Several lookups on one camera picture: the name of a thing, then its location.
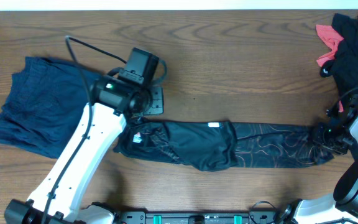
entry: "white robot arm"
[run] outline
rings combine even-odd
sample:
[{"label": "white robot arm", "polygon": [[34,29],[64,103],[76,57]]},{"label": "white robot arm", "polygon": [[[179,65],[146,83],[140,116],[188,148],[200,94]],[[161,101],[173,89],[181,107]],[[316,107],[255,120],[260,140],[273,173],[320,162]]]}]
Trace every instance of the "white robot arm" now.
[{"label": "white robot arm", "polygon": [[[348,133],[358,145],[358,110],[344,122]],[[293,214],[298,223],[314,224],[327,222],[358,223],[358,158],[337,183],[333,194],[313,200],[302,200]]]},{"label": "white robot arm", "polygon": [[[126,127],[124,115],[115,115],[114,109],[100,103],[95,103],[92,109],[94,116],[92,128],[88,135],[89,139],[84,142],[65,171],[48,210],[48,214],[51,216],[54,216],[57,212],[64,214],[63,219],[68,222],[76,220],[83,195],[96,168],[109,146]],[[27,199],[27,201],[34,202],[33,208],[40,211],[44,210],[50,189],[52,189],[64,165],[81,141],[88,125],[88,118],[89,110],[88,105],[86,105],[73,137],[71,137],[48,176]]]}]

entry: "white wall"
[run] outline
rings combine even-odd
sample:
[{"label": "white wall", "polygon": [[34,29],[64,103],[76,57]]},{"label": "white wall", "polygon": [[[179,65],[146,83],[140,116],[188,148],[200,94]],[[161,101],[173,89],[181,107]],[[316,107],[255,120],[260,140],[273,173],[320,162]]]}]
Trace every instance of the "white wall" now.
[{"label": "white wall", "polygon": [[0,11],[358,9],[358,0],[0,0]]}]

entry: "navy blue cloth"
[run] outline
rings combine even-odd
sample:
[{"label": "navy blue cloth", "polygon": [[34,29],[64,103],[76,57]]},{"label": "navy blue cloth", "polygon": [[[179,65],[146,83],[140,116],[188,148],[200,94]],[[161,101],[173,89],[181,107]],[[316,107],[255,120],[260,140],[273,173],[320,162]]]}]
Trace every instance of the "navy blue cloth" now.
[{"label": "navy blue cloth", "polygon": [[[101,75],[83,69],[91,85]],[[0,143],[58,158],[74,133],[86,105],[74,63],[26,57],[12,74],[12,88],[0,113]]]}]

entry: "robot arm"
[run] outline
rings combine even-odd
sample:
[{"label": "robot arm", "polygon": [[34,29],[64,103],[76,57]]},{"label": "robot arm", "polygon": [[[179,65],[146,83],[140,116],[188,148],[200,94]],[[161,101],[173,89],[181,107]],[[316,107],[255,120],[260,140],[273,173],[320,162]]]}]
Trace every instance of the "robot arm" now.
[{"label": "robot arm", "polygon": [[[113,221],[113,212],[103,206],[92,205],[80,210],[81,201],[101,159],[126,127],[126,117],[163,113],[162,88],[155,86],[153,81],[159,61],[155,55],[134,48],[125,68],[116,69],[118,78],[105,75],[96,81],[91,88],[93,116],[87,138],[83,135],[90,119],[89,105],[84,107],[77,129],[48,176],[30,194],[26,203],[10,202],[5,211],[7,223],[41,223],[42,218],[46,218],[46,223]],[[166,74],[165,63],[160,62]],[[58,187],[53,192],[51,189],[56,183]]]},{"label": "robot arm", "polygon": [[[340,151],[349,146],[349,143],[353,144],[352,141],[358,145],[358,107],[348,107],[343,115],[344,119],[337,118],[341,121],[339,125],[343,129],[336,132],[339,135],[331,134],[329,131],[320,132],[325,133],[325,138],[328,140],[326,148],[336,147]],[[343,141],[349,139],[347,134],[351,136],[352,141]],[[358,223],[358,157],[341,177],[333,194],[300,201],[293,213],[293,220],[298,223]]]},{"label": "robot arm", "polygon": [[[48,210],[48,214],[51,216],[54,216],[57,212],[62,213],[63,219],[68,222],[75,221],[80,210],[83,195],[96,168],[99,166],[109,146],[126,126],[124,115],[116,116],[114,109],[100,103],[95,103],[92,109],[94,116],[88,139],[81,146],[64,173]],[[88,113],[87,105],[84,108],[77,129],[56,164],[44,181],[27,199],[27,201],[34,202],[32,204],[33,208],[40,211],[44,210],[50,189],[52,189],[67,160],[81,141],[88,124]]]}]

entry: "black clothing pile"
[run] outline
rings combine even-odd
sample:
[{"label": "black clothing pile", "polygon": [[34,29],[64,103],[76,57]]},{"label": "black clothing pile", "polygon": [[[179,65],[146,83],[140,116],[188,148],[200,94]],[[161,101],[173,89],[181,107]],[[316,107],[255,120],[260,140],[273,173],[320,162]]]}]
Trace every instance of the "black clothing pile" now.
[{"label": "black clothing pile", "polygon": [[[333,29],[338,32],[344,40],[338,45],[335,59],[327,61],[321,67],[321,76],[333,76],[339,90],[339,95],[358,87],[358,19],[335,14]],[[342,104],[349,102],[349,97],[342,100]]]}]

